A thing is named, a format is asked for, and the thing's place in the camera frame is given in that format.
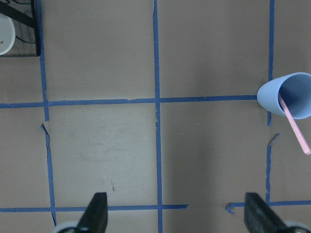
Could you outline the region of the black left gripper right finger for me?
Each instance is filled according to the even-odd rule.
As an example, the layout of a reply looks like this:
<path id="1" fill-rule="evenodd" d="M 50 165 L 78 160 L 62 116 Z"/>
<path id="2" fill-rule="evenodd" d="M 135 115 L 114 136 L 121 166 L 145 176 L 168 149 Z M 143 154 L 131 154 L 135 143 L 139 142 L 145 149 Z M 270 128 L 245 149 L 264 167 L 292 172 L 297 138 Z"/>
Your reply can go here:
<path id="1" fill-rule="evenodd" d="M 245 194 L 244 223 L 249 233 L 285 233 L 288 227 L 257 193 Z"/>

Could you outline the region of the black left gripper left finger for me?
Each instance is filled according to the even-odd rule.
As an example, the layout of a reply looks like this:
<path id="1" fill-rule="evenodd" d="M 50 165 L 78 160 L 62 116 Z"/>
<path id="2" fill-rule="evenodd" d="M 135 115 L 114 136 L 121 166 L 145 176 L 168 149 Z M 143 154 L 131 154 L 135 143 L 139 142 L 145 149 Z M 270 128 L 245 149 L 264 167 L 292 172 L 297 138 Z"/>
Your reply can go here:
<path id="1" fill-rule="evenodd" d="M 80 218 L 78 233 L 104 233 L 108 222 L 107 194 L 95 193 L 84 214 Z"/>

